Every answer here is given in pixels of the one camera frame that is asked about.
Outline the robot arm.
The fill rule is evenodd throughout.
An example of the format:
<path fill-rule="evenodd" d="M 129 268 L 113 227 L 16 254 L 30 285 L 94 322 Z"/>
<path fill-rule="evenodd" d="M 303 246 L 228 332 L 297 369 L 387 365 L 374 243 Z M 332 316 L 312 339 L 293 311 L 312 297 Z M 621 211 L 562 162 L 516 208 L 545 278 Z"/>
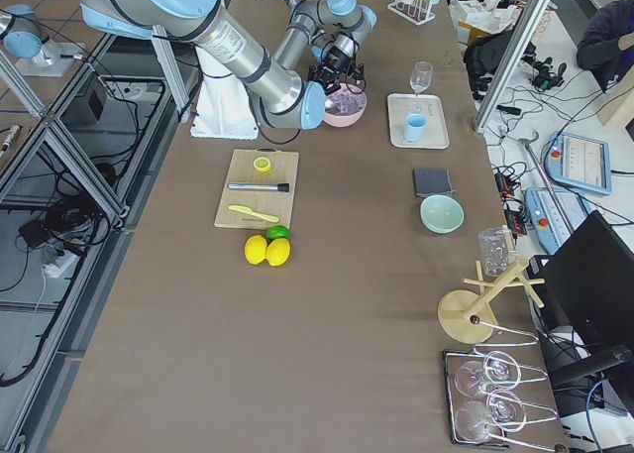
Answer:
<path fill-rule="evenodd" d="M 81 0 L 84 22 L 104 33 L 149 40 L 154 27 L 222 63 L 245 86 L 258 121 L 273 128 L 314 129 L 326 95 L 282 67 L 222 5 L 222 0 Z"/>
<path fill-rule="evenodd" d="M 298 64 L 309 48 L 317 64 L 308 79 L 330 95 L 351 79 L 363 84 L 364 66 L 357 62 L 362 43 L 374 29 L 377 16 L 357 0 L 284 0 L 290 19 L 273 58 L 285 69 Z"/>

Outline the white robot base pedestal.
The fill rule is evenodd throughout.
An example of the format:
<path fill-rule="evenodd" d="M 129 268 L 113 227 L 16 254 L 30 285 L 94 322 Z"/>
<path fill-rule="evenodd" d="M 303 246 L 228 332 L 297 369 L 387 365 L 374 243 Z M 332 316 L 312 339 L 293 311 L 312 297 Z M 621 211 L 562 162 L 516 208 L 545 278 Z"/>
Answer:
<path fill-rule="evenodd" d="M 242 82 L 206 52 L 196 49 L 203 81 L 195 108 L 191 136 L 254 141 L 258 125 Z"/>

